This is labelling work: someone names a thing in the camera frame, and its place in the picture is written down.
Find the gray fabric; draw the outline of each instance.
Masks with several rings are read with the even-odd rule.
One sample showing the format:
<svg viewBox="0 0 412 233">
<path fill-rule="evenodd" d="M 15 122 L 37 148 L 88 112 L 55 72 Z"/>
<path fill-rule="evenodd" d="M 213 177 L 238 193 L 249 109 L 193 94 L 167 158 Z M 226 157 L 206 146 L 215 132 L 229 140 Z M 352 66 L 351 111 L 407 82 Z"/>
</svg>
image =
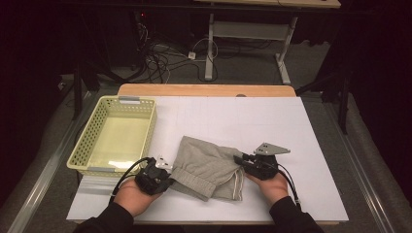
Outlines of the gray fabric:
<svg viewBox="0 0 412 233">
<path fill-rule="evenodd" d="M 233 155 L 242 152 L 184 136 L 173 164 L 170 178 L 176 181 L 171 188 L 203 201 L 241 201 L 244 172 Z"/>
</svg>

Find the forearm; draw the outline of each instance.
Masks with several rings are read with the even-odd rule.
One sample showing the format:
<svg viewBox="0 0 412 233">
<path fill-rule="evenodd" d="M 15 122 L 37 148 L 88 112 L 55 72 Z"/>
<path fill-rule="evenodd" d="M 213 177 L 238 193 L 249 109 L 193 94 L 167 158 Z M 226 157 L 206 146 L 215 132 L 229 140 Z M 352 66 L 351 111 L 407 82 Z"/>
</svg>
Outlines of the forearm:
<svg viewBox="0 0 412 233">
<path fill-rule="evenodd" d="M 290 196 L 282 198 L 270 209 L 277 232 L 324 232 L 312 217 L 301 212 Z"/>
<path fill-rule="evenodd" d="M 80 224 L 75 233 L 121 233 L 133 225 L 132 215 L 117 203 L 110 204 L 99 217 L 92 217 Z"/>
</svg>

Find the white metal frame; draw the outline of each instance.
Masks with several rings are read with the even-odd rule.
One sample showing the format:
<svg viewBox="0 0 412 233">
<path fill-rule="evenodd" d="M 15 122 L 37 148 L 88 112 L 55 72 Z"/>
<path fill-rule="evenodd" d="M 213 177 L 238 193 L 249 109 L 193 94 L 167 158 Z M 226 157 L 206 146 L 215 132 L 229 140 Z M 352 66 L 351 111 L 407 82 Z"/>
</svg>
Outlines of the white metal frame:
<svg viewBox="0 0 412 233">
<path fill-rule="evenodd" d="M 285 57 L 291 44 L 297 17 L 293 17 L 290 24 L 263 24 L 263 23 L 244 23 L 214 21 L 214 14 L 210 14 L 209 19 L 209 43 L 206 57 L 205 80 L 213 79 L 213 38 L 232 37 L 250 38 L 262 40 L 283 41 L 282 51 L 276 53 L 276 65 L 278 67 L 283 84 L 291 84 L 288 71 L 285 65 Z"/>
</svg>

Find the plastic basket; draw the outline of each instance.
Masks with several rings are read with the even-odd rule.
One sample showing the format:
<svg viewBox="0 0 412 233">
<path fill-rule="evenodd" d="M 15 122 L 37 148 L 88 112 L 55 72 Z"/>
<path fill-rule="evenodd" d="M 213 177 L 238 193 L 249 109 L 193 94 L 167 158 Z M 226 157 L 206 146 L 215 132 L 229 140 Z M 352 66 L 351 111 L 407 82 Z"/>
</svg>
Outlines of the plastic basket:
<svg viewBox="0 0 412 233">
<path fill-rule="evenodd" d="M 153 99 L 101 97 L 67 167 L 84 175 L 120 177 L 148 155 L 156 118 Z"/>
</svg>

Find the person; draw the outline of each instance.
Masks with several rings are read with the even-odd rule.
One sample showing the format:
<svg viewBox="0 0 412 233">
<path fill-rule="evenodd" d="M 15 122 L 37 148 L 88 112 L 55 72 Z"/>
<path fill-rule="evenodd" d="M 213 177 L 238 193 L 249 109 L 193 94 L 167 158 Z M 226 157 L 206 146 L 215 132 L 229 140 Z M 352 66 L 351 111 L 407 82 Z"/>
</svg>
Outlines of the person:
<svg viewBox="0 0 412 233">
<path fill-rule="evenodd" d="M 269 211 L 275 222 L 275 232 L 282 233 L 318 233 L 324 232 L 312 217 L 300 211 L 288 194 L 286 179 L 277 174 L 274 178 L 261 181 L 246 175 L 256 183 L 267 198 Z M 114 202 L 98 217 L 92 217 L 79 224 L 75 233 L 111 233 L 128 232 L 133 226 L 133 219 L 145 212 L 161 193 L 150 196 L 139 189 L 134 179 L 125 181 Z"/>
</svg>

